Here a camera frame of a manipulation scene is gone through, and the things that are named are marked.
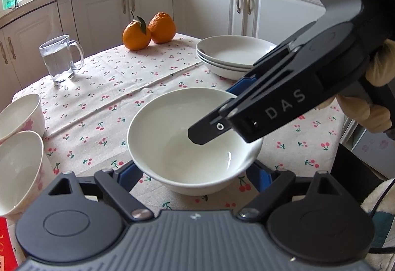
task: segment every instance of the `orange fruit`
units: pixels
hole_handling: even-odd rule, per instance
[[[142,27],[145,27],[147,33],[144,34]],[[122,41],[126,48],[131,51],[139,51],[140,49],[144,49],[148,46],[151,41],[151,32],[145,23],[140,22],[139,20],[133,20],[128,26],[126,26],[123,35]]]
[[[167,43],[175,36],[175,25],[169,14],[157,13],[148,25],[152,40],[157,44]]]

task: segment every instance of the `cherry print tablecloth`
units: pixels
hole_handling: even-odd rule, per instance
[[[153,98],[186,87],[226,90],[234,82],[210,72],[195,55],[198,39],[176,35],[167,44],[153,42],[131,52],[115,47],[87,59],[76,76],[54,86],[49,76],[18,92],[14,99],[37,93],[45,115],[44,144],[54,174],[73,170],[91,175],[117,169],[131,158],[126,133],[136,112]],[[264,138],[258,159],[270,168],[287,168],[299,176],[330,170],[344,115],[334,102],[311,110]],[[157,213],[161,209],[237,210],[257,191],[242,174],[226,189],[190,197],[171,192],[145,175],[131,192]]]

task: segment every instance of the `stack of plates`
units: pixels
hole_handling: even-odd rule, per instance
[[[248,36],[214,36],[196,45],[197,57],[214,74],[239,80],[276,45]]]

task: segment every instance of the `gloved hand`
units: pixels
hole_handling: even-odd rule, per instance
[[[373,86],[388,84],[395,78],[395,41],[387,39],[382,48],[376,53],[365,74]],[[390,111],[380,105],[370,105],[367,101],[356,97],[336,95],[317,106],[322,109],[337,98],[343,113],[361,124],[372,133],[384,132],[392,126]]]

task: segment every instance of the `glass mug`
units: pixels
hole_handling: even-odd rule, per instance
[[[84,51],[79,42],[69,40],[69,35],[56,37],[42,44],[38,49],[55,85],[74,76],[75,70],[80,70],[84,65]],[[78,48],[81,55],[79,67],[73,63],[70,46]]]

